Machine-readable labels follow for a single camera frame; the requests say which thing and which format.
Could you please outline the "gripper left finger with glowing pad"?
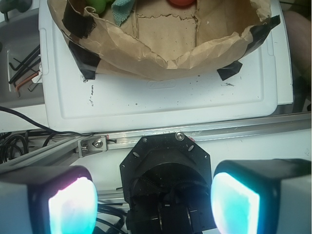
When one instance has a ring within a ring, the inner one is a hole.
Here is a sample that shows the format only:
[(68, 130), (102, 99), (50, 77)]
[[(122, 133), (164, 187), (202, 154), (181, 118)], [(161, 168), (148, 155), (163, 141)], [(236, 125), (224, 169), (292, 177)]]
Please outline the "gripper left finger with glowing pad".
[(2, 234), (91, 234), (97, 209), (97, 190), (83, 166), (0, 171)]

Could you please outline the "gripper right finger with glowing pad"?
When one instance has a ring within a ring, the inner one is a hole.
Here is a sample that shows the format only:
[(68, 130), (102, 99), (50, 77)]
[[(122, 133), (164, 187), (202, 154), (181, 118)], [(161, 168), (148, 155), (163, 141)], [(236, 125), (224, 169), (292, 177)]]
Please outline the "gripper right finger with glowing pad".
[(224, 160), (214, 171), (211, 205), (222, 234), (310, 234), (312, 163)]

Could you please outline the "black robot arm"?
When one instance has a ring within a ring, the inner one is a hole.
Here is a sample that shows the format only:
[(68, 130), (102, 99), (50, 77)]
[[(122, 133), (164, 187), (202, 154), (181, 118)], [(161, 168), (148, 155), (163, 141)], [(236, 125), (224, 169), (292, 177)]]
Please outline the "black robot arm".
[(0, 171), (3, 234), (93, 234), (98, 213), (109, 234), (309, 234), (312, 163), (300, 158), (230, 159), (176, 134), (141, 138), (120, 164), (128, 211), (99, 203), (83, 166)]

